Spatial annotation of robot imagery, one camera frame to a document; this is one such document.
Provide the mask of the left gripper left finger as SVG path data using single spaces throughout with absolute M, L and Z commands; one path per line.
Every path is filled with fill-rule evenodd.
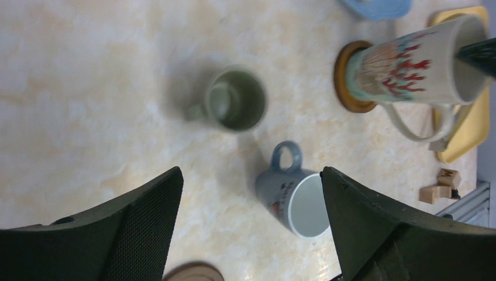
M 161 280 L 184 179 L 173 167 L 52 224 L 1 231 L 2 280 Z

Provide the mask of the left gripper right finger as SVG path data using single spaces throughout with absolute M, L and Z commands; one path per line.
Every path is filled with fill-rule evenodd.
M 438 217 L 334 167 L 321 173 L 339 280 L 494 280 L 495 230 Z

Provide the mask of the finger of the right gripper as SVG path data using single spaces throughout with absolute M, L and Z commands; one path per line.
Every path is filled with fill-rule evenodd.
M 495 38 L 460 48 L 456 58 L 495 79 Z

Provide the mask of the large cream mug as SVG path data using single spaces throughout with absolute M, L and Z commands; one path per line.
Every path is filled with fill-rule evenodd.
M 395 127 L 414 142 L 434 142 L 454 126 L 453 106 L 472 104 L 486 85 L 478 69 L 456 59 L 460 48 L 487 39 L 476 15 L 458 18 L 374 45 L 352 56 L 346 86 L 361 101 L 384 107 Z M 394 108 L 398 102 L 428 104 L 440 118 L 430 136 L 418 136 Z

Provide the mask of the dark brown coaster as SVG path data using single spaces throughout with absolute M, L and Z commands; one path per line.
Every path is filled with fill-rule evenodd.
M 164 281 L 224 281 L 221 272 L 213 265 L 206 262 L 185 263 L 169 271 L 163 277 Z

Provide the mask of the orange-brown coaster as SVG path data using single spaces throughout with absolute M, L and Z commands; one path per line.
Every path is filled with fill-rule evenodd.
M 355 99 L 346 86 L 346 67 L 352 56 L 360 51 L 373 46 L 372 43 L 365 40 L 357 40 L 345 45 L 339 52 L 333 70 L 333 85 L 336 97 L 341 105 L 349 112 L 355 114 L 365 114 L 376 107 L 372 101 L 361 101 Z

